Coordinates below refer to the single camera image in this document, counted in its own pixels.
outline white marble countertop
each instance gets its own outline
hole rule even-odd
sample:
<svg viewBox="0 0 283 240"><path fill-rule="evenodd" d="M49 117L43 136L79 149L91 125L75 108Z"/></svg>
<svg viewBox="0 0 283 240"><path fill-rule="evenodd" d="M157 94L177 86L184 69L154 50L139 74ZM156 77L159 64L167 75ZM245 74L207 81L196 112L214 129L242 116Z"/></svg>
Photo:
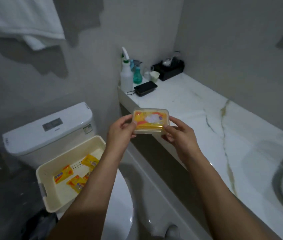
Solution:
<svg viewBox="0 0 283 240"><path fill-rule="evenodd" d="M144 97L127 96L118 88L119 101L131 113L135 107L167 109L192 127L200 149L229 189L283 239L283 203L276 183L283 131L186 74L157 85ZM170 144L155 138L179 161Z"/></svg>

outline person's left hand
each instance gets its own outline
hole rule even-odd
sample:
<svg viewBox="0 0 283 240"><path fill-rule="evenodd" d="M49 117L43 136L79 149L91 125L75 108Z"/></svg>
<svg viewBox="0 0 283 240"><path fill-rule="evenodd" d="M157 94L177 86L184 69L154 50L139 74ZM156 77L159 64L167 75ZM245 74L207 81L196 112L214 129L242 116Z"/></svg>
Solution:
<svg viewBox="0 0 283 240"><path fill-rule="evenodd" d="M137 123L135 121L132 121L129 124L126 123L126 121L131 119L132 114L121 117L109 127L107 133L107 144L105 151L111 154L115 153L115 155L119 156L120 159L127 149L130 139L136 137L134 130Z"/></svg>

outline perforated hole in basket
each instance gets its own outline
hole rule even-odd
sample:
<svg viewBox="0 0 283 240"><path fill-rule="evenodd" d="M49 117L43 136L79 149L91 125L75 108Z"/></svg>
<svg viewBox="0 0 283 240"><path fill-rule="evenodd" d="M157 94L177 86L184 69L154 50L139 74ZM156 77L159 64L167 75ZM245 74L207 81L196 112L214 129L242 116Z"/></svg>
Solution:
<svg viewBox="0 0 283 240"><path fill-rule="evenodd" d="M77 162L73 165L71 165L70 167L73 169L73 170L76 170L76 169L79 169L81 168L83 165L81 164L81 162Z"/></svg>

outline hand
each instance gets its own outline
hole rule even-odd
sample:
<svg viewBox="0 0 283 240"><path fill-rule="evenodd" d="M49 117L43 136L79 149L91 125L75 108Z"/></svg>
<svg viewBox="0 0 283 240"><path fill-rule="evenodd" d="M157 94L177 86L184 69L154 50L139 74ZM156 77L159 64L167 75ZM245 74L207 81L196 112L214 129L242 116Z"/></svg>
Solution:
<svg viewBox="0 0 283 240"><path fill-rule="evenodd" d="M177 127L165 126L164 129L167 135L162 136L162 138L176 148L179 159L187 165L189 160L194 159L198 153L201 153L196 135L194 130L183 121L172 116L169 116L169 120L174 122Z"/></svg>
<svg viewBox="0 0 283 240"><path fill-rule="evenodd" d="M129 124L126 123L126 121L131 119L132 114L121 117L109 127L107 133L107 144L105 151L120 157L120 159L127 149L130 139L136 137L134 130L137 123L135 121L132 121Z"/></svg>

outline beige plastic basket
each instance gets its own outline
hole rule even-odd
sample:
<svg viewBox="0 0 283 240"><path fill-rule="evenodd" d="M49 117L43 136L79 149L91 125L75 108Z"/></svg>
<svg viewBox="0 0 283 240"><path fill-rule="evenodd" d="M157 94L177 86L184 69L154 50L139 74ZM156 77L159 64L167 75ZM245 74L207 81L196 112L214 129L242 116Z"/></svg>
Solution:
<svg viewBox="0 0 283 240"><path fill-rule="evenodd" d="M41 165L36 170L39 188L48 212L56 212L76 198L78 194L66 184L67 181L76 175L80 177L86 175L89 172L89 167L82 165L81 161L87 154L100 160L105 146L106 143L100 136L94 136L88 141ZM53 177L60 173L61 169L67 165L71 166L74 174L59 184L55 184Z"/></svg>

